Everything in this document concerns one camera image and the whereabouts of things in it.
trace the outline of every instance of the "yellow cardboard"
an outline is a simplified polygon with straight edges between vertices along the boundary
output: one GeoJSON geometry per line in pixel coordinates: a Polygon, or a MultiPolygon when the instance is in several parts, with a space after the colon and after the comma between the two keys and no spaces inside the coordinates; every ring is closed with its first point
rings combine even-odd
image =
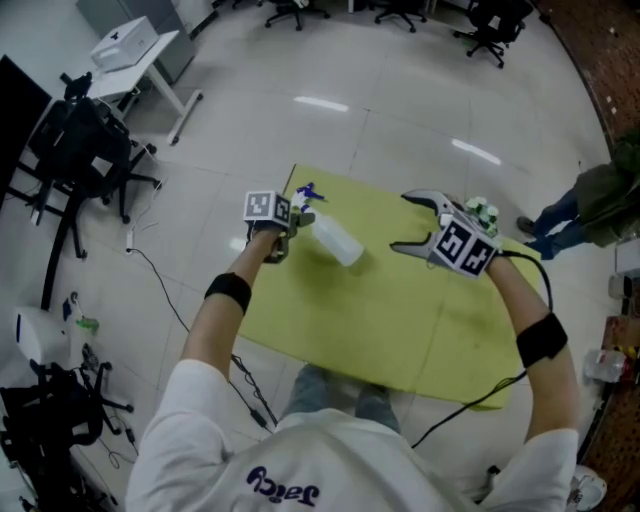
{"type": "MultiPolygon", "coordinates": [[[[332,371],[392,389],[469,402],[520,368],[507,311],[486,275],[473,280],[389,244],[437,230],[431,210],[399,196],[297,165],[285,194],[315,183],[331,215],[365,247],[352,267],[338,263],[303,228],[288,258],[264,265],[240,334],[332,371]]],[[[509,249],[537,255],[518,242],[509,249]]],[[[516,261],[537,286],[533,264],[516,261]]],[[[502,407],[503,391],[483,405],[502,407]]]]}

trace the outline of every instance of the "desk leg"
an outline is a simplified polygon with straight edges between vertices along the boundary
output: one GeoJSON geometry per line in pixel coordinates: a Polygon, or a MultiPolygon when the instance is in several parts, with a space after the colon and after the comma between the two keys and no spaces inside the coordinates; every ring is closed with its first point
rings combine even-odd
{"type": "Polygon", "coordinates": [[[158,68],[156,68],[155,64],[149,67],[149,69],[147,70],[147,75],[153,82],[153,85],[155,85],[156,88],[160,91],[160,94],[165,97],[165,99],[171,104],[173,109],[178,114],[178,119],[176,119],[176,122],[169,132],[169,136],[167,137],[167,142],[173,146],[180,140],[180,132],[182,131],[182,127],[187,121],[189,114],[191,114],[191,111],[196,106],[196,103],[202,99],[202,91],[200,89],[196,89],[195,91],[193,91],[193,94],[189,98],[189,101],[187,101],[187,104],[183,105],[180,99],[176,96],[176,93],[173,92],[173,89],[171,89],[171,86],[165,81],[164,78],[162,78],[162,75],[160,74],[160,71],[158,71],[158,68]]]}

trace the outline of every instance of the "person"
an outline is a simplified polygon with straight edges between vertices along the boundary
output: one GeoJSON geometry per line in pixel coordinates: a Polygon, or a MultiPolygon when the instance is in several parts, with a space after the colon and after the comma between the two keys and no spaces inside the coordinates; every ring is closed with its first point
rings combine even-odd
{"type": "Polygon", "coordinates": [[[610,163],[580,174],[535,222],[518,217],[516,225],[535,238],[526,245],[543,260],[583,243],[606,247],[640,230],[640,128],[618,141],[610,163]],[[564,222],[568,224],[560,232],[550,234],[564,222]]]}
{"type": "MultiPolygon", "coordinates": [[[[578,444],[577,384],[566,343],[555,356],[528,366],[533,407],[526,443],[480,505],[411,449],[386,391],[365,386],[352,417],[330,408],[327,374],[309,365],[273,435],[234,453],[227,425],[230,358],[248,291],[278,236],[273,228],[255,233],[209,288],[141,439],[126,497],[129,512],[565,509],[578,444]]],[[[495,258],[488,274],[517,335],[551,316],[509,260],[495,258]]],[[[529,348],[540,338],[529,340],[529,348]]]]}

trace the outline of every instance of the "spray bottle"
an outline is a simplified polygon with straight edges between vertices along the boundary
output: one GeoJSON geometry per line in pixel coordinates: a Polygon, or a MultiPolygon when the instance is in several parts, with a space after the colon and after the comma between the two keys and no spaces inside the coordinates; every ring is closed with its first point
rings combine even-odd
{"type": "Polygon", "coordinates": [[[293,206],[300,209],[302,213],[313,213],[316,220],[311,224],[311,232],[325,249],[345,267],[353,265],[364,252],[364,247],[353,238],[333,217],[324,215],[311,208],[306,202],[307,199],[324,199],[324,196],[313,191],[313,183],[296,189],[296,193],[291,199],[293,206]]]}

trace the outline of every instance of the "gray pants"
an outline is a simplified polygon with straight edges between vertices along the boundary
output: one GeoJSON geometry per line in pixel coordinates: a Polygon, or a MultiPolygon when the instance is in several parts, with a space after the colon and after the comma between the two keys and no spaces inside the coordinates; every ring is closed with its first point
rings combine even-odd
{"type": "MultiPolygon", "coordinates": [[[[316,412],[326,409],[329,404],[329,372],[313,365],[306,365],[298,376],[291,391],[289,405],[282,417],[294,412],[316,412]]],[[[356,418],[377,421],[400,433],[400,424],[389,402],[389,393],[379,387],[365,384],[356,402],[356,418]]]]}

